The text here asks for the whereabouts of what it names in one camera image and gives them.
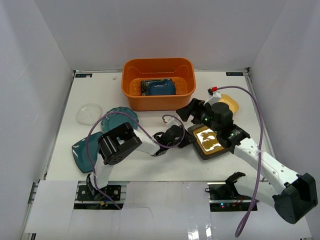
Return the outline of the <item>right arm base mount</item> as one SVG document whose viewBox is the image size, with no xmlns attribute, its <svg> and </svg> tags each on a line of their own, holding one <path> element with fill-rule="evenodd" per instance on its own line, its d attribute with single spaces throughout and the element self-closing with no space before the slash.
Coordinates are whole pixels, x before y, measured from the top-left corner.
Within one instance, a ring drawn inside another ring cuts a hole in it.
<svg viewBox="0 0 320 240">
<path fill-rule="evenodd" d="M 240 195 L 236 190 L 235 183 L 246 175 L 235 172 L 222 182 L 211 182 L 207 184 L 205 192 L 209 197 L 210 211 L 214 212 L 246 212 L 252 198 Z"/>
</svg>

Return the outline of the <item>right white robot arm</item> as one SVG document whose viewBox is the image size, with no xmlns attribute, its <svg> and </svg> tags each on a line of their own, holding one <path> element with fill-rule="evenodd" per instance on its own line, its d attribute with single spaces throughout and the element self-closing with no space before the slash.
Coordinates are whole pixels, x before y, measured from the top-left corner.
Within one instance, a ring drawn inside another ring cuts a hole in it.
<svg viewBox="0 0 320 240">
<path fill-rule="evenodd" d="M 260 151 L 250 135 L 234 124 L 233 113 L 227 104 L 210 104 L 194 98 L 176 113 L 184 122 L 192 116 L 192 123 L 203 124 L 214 131 L 222 147 L 265 177 L 268 184 L 257 191 L 256 199 L 274 207 L 286 222 L 296 224 L 317 206 L 315 179 L 309 173 L 301 175 L 287 168 L 267 152 Z"/>
</svg>

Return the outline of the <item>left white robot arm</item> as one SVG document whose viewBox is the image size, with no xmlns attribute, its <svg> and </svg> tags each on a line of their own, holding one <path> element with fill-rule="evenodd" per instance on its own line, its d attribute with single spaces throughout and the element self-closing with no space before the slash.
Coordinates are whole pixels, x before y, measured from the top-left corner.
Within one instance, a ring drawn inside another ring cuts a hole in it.
<svg viewBox="0 0 320 240">
<path fill-rule="evenodd" d="M 96 200 L 103 198 L 114 165 L 122 162 L 134 151 L 159 157 L 171 147 L 181 149 L 195 141 L 196 138 L 182 125 L 172 124 L 165 132 L 148 137 L 133 129 L 130 123 L 123 123 L 98 138 L 97 159 L 93 172 L 86 178 L 88 193 Z"/>
</svg>

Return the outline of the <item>black amber square plate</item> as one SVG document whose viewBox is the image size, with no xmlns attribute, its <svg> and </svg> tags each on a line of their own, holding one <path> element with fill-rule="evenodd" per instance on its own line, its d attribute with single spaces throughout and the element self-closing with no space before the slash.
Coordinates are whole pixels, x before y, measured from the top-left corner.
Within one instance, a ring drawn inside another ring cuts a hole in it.
<svg viewBox="0 0 320 240">
<path fill-rule="evenodd" d="M 187 131 L 195 138 L 193 147 L 202 160 L 210 160 L 229 152 L 218 142 L 217 134 L 207 126 L 193 125 Z"/>
</svg>

